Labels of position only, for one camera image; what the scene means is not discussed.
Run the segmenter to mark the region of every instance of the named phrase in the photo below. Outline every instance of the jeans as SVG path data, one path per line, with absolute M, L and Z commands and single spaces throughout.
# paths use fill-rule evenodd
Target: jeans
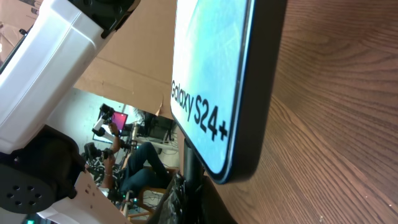
M 153 170 L 144 169 L 146 160 Z M 166 189 L 170 181 L 171 178 L 157 156 L 154 146 L 150 142 L 145 142 L 128 159 L 120 191 L 132 190 L 137 196 L 145 186 Z

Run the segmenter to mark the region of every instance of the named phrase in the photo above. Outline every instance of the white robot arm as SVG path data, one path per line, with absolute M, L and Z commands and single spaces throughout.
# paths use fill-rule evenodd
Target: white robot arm
M 0 207 L 64 224 L 129 222 L 96 188 L 76 143 L 45 123 L 139 2 L 43 2 L 0 69 Z

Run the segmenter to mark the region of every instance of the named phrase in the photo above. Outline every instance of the brown tabletop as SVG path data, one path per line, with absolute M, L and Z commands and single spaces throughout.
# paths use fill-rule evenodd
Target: brown tabletop
M 289 1 L 257 171 L 216 188 L 239 223 L 398 223 L 398 1 Z

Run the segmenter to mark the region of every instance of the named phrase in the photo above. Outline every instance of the person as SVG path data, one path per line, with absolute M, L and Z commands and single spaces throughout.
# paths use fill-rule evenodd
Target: person
M 156 150 L 150 142 L 141 144 L 136 153 L 127 160 L 126 168 L 120 170 L 116 165 L 115 153 L 120 150 L 119 130 L 116 124 L 109 124 L 109 129 L 115 138 L 110 149 L 113 155 L 101 161 L 96 158 L 88 161 L 87 171 L 93 175 L 98 187 L 116 189 L 120 192 L 132 190 L 134 195 L 138 195 L 145 186 L 166 189 L 171 176 L 157 156 Z M 148 160 L 152 170 L 144 169 L 144 163 Z

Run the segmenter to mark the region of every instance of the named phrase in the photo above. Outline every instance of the person's hand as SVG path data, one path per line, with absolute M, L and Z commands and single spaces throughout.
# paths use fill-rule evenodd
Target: person's hand
M 108 124 L 108 127 L 109 127 L 109 130 L 111 130 L 111 133 L 112 133 L 112 134 L 116 134 L 116 133 L 119 132 L 119 129 L 118 129 L 118 127 L 116 126 L 115 123 L 110 123 L 110 124 Z
M 105 173 L 108 175 L 112 175 L 112 167 L 116 162 L 116 158 L 112 155 L 109 155 L 107 159 L 104 159 Z

